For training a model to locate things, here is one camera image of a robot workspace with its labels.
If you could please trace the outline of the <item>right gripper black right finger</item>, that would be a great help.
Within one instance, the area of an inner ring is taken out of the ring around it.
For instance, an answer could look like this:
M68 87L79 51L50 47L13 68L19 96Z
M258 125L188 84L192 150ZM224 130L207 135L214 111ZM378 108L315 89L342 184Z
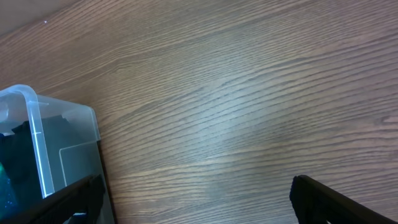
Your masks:
M397 224L307 175L293 178L289 199L300 224Z

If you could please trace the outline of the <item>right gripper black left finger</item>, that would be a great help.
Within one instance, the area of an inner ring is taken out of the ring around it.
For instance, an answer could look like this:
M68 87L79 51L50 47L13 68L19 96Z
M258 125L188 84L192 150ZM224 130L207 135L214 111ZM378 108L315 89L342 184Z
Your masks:
M102 176L89 175L44 198L32 208L1 220L1 223L96 223L104 194Z

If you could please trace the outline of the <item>black cloth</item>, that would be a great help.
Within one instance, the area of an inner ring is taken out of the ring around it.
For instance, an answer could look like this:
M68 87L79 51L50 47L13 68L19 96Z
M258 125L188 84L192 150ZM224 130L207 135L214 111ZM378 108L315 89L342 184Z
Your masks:
M54 190L65 187L59 151L81 143L76 129L63 117L42 120L52 183ZM13 134L1 136L1 164L11 180L17 203L28 208L42 200L39 173L29 122L12 130Z

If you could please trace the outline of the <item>sparkly blue green garment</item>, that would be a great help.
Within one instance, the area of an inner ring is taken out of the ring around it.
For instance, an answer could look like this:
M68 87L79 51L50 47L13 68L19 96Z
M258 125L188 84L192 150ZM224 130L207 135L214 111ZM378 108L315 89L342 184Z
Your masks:
M14 195L13 188L11 186L11 180L7 176L4 167L1 164L0 168L0 212L1 219L7 218L12 214L16 213L19 209L16 197Z

